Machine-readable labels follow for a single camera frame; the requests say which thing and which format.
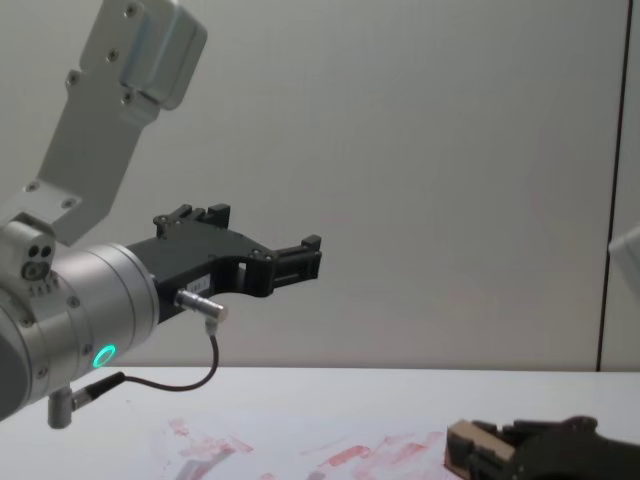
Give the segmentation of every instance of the label sticker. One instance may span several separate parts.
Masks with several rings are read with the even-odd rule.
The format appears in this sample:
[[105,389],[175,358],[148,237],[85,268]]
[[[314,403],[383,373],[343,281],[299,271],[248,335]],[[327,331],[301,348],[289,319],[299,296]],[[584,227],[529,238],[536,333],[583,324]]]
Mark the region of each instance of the label sticker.
[[211,287],[211,275],[205,275],[187,285],[187,291],[201,294]]

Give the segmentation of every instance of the black object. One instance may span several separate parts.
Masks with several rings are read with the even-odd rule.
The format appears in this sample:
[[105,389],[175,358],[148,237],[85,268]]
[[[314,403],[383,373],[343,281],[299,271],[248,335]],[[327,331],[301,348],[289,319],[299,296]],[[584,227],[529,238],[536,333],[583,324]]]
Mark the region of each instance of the black object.
[[125,381],[125,374],[122,372],[114,373],[102,380],[98,380],[91,385],[87,385],[84,389],[91,397],[91,400],[95,400],[99,398],[101,395],[104,395],[109,390],[113,390],[118,385],[122,384]]
[[174,305],[183,288],[204,297],[226,292],[267,297],[275,288],[318,278],[320,237],[271,250],[229,230],[230,213],[224,204],[207,210],[183,205],[154,219],[156,238],[128,247],[155,278],[160,322],[183,311]]
[[597,421],[574,417],[564,422],[516,421],[501,431],[476,426],[515,447],[505,461],[472,441],[450,435],[447,450],[455,467],[471,480],[638,480],[640,446],[601,437]]

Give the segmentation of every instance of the cable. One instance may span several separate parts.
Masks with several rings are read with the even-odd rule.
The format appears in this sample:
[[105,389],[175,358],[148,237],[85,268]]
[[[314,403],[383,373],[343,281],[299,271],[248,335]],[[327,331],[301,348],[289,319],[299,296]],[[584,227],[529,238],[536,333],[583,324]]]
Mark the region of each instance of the cable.
[[189,392],[191,390],[196,390],[203,385],[205,385],[209,380],[213,378],[216,371],[218,370],[218,364],[220,362],[220,348],[218,347],[218,341],[214,335],[209,337],[211,340],[211,347],[213,348],[213,364],[211,365],[211,370],[207,373],[207,376],[204,377],[199,382],[196,382],[191,385],[185,386],[172,386],[172,385],[162,385],[161,383],[152,382],[150,380],[145,380],[143,378],[138,377],[130,377],[125,375],[125,382],[139,383],[140,385],[145,385],[147,387],[156,388],[158,390],[164,390],[166,392]]
[[161,383],[145,380],[144,378],[130,377],[122,372],[118,372],[95,383],[92,383],[91,385],[88,385],[82,390],[76,392],[74,394],[73,409],[78,410],[79,408],[82,408],[83,406],[93,402],[98,397],[104,395],[108,391],[113,390],[118,385],[122,385],[122,383],[124,382],[139,383],[140,385],[144,385],[150,388],[156,388],[158,390],[164,390],[166,392],[189,392],[191,390],[196,390],[197,388],[202,387],[213,378],[216,371],[218,370],[218,364],[220,363],[220,348],[218,347],[218,340],[216,340],[215,335],[209,336],[209,340],[211,340],[211,347],[213,348],[213,364],[211,365],[211,370],[209,370],[209,373],[207,373],[207,375],[199,382],[185,386],[162,385]]

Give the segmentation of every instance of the white wall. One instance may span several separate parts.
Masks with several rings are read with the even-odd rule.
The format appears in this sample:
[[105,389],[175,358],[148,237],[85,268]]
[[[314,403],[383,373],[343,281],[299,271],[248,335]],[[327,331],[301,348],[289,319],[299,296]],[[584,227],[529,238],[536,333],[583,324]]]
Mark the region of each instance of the white wall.
[[[594,368],[626,2],[185,4],[210,32],[192,88],[82,244],[185,202],[272,247],[323,235],[317,282],[221,298],[228,364]],[[97,8],[0,5],[0,200]],[[201,332],[173,320],[127,360],[206,363]]]
[[[614,214],[614,237],[640,221],[640,11],[632,15],[627,88],[620,144],[618,189]],[[640,303],[612,263],[607,292],[602,368],[640,369]]]

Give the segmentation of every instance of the wooden block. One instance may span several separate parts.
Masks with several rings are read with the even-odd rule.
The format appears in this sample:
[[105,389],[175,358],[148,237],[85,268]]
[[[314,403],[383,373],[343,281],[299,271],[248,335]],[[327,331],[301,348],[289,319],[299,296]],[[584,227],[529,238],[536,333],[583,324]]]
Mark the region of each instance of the wooden block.
[[452,425],[447,430],[447,450],[445,451],[444,466],[453,474],[464,480],[471,480],[471,474],[469,469],[462,466],[453,465],[451,462],[451,455],[449,453],[449,438],[457,436],[465,440],[473,442],[477,447],[483,447],[493,451],[496,456],[508,462],[515,449],[508,443],[503,442],[497,437],[494,437],[490,433],[485,432],[479,427],[476,427],[473,423],[466,420],[460,420],[455,425]]

